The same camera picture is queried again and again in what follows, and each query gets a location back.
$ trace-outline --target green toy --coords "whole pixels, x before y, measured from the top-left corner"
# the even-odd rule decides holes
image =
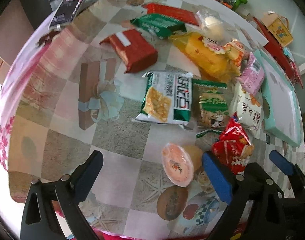
[[[246,4],[246,3],[248,3],[248,1],[247,1],[247,0],[236,0],[236,1],[233,3],[232,10],[233,10],[233,11],[237,10],[237,8],[239,7],[239,5],[241,5],[242,3],[243,3],[243,4]]]

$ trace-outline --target white label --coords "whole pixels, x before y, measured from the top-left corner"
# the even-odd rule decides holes
[[[127,39],[127,37],[123,33],[116,33],[115,34],[117,38],[120,40],[120,42],[125,46],[129,46],[131,44],[130,40]]]

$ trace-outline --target blue gripper pad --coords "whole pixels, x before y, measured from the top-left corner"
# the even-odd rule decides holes
[[[287,176],[294,174],[293,164],[286,160],[278,151],[273,150],[269,154],[269,159]]]
[[[211,184],[214,186],[221,201],[228,205],[232,200],[232,185],[225,178],[220,168],[214,163],[207,152],[204,152],[201,158],[202,167],[204,168]]]

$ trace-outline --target table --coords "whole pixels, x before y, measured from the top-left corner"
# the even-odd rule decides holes
[[[203,191],[198,179],[205,176],[202,171],[195,174],[183,208],[193,203],[203,209],[203,204],[215,203],[212,216],[203,224],[180,215],[163,220],[156,207],[160,194],[173,185],[162,168],[162,148],[167,142],[195,144],[195,134],[177,125],[132,122],[145,94],[140,89],[145,87],[146,80],[141,77],[145,71],[200,73],[170,43],[143,32],[158,50],[158,62],[143,72],[123,74],[125,65],[120,58],[109,45],[100,46],[99,42],[126,30],[129,19],[145,13],[141,6],[130,6],[127,1],[99,0],[50,45],[29,50],[38,34],[44,34],[46,20],[17,57],[6,78],[0,105],[0,162],[9,173],[11,197],[23,203],[32,179],[57,180],[70,174],[93,150],[99,150],[104,166],[87,200],[80,204],[93,227],[108,234],[149,240],[207,234],[226,205],[213,190]],[[191,11],[199,7],[190,0],[143,1]],[[224,25],[250,47],[238,26],[226,21]],[[104,91],[112,92],[110,98],[102,96]],[[79,102],[85,103],[92,96],[100,99],[103,107],[87,111],[78,108]],[[251,161],[264,167],[290,196],[287,178],[272,165],[268,154],[276,149],[300,166],[303,143],[297,149],[283,147],[280,139],[263,130],[253,143]]]

